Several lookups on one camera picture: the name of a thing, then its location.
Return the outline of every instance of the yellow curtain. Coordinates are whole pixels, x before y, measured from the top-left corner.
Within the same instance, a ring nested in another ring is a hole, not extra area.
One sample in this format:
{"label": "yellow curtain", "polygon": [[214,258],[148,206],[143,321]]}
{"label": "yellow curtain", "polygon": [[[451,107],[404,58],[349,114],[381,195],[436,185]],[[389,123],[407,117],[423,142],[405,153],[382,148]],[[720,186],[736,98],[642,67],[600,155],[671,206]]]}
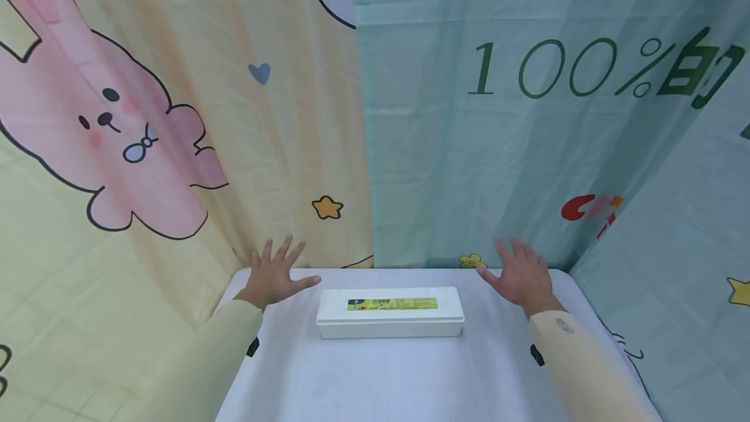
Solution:
{"label": "yellow curtain", "polygon": [[0,421],[123,418],[266,238],[306,239],[299,267],[372,267],[351,27],[319,0],[74,1],[196,108],[228,185],[191,188],[208,219],[187,239],[106,231],[0,136]]}

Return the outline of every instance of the black clip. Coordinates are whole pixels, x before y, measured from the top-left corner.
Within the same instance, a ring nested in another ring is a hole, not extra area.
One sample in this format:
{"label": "black clip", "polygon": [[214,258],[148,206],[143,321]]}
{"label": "black clip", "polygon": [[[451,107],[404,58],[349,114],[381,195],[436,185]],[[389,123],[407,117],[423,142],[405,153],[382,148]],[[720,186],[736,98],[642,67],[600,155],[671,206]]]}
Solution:
{"label": "black clip", "polygon": [[542,354],[539,353],[534,344],[531,345],[531,356],[534,357],[534,360],[539,367],[544,366],[544,357],[542,357]]}
{"label": "black clip", "polygon": [[258,350],[258,347],[260,347],[260,340],[256,337],[255,341],[253,341],[253,343],[250,344],[250,347],[247,348],[247,357],[255,355],[255,351]]}

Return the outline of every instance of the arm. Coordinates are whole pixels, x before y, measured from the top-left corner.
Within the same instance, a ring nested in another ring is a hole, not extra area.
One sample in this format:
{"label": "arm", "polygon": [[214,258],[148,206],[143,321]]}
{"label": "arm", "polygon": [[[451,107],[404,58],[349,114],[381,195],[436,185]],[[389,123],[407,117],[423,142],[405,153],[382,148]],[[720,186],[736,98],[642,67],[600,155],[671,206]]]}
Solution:
{"label": "arm", "polygon": [[513,254],[501,240],[495,247],[503,273],[495,277],[488,270],[477,271],[500,295],[523,308],[568,420],[656,422],[631,380],[554,296],[544,258],[516,240]]}
{"label": "arm", "polygon": [[130,414],[129,422],[214,422],[258,334],[263,310],[320,282],[317,275],[291,280],[289,271],[305,249],[302,242],[286,256],[291,242],[287,236],[273,259],[271,240],[266,241],[262,259],[253,254],[245,288],[198,330],[172,371]]}

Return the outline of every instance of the chinese character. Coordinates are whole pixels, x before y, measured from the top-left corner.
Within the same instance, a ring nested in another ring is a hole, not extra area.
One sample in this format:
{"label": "chinese character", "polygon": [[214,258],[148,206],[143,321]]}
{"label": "chinese character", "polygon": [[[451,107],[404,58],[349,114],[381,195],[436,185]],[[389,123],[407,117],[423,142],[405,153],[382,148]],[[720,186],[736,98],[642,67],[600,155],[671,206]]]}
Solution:
{"label": "chinese character", "polygon": [[[669,74],[664,83],[661,84],[661,88],[658,89],[657,95],[686,95],[691,96],[695,89],[699,86],[702,78],[706,75],[706,72],[711,67],[711,62],[714,61],[714,57],[719,53],[719,47],[717,46],[698,46],[697,44],[701,39],[705,38],[710,27],[705,27],[697,35],[695,35],[686,45],[682,48],[680,56],[677,57],[677,61],[673,63]],[[682,61],[689,57],[698,57],[700,62],[697,66],[692,68],[681,68]],[[724,81],[729,78],[729,75],[740,65],[742,57],[745,57],[745,49],[739,46],[730,46],[729,50],[720,56],[715,62],[715,65],[724,58],[729,58],[729,65],[726,70],[721,74],[715,85],[709,90],[706,95],[697,95],[693,102],[692,107],[695,109],[701,109],[704,107],[709,100],[719,91],[719,88],[724,84]]]}

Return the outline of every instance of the white tablecloth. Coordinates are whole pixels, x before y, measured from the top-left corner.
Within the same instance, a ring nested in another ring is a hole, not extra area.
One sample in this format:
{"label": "white tablecloth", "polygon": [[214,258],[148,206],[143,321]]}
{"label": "white tablecloth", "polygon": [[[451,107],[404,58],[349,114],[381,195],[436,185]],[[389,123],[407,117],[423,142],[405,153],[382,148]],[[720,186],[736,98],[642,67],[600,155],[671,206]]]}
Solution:
{"label": "white tablecloth", "polygon": [[[640,386],[576,282],[551,273],[562,304]],[[235,275],[219,307],[249,274]],[[529,352],[523,311],[474,270],[292,270],[293,278],[314,274],[320,285],[266,311],[260,348],[242,363],[217,422],[567,420],[547,368]],[[317,332],[322,289],[443,286],[460,295],[465,324],[459,337],[323,340]]]}

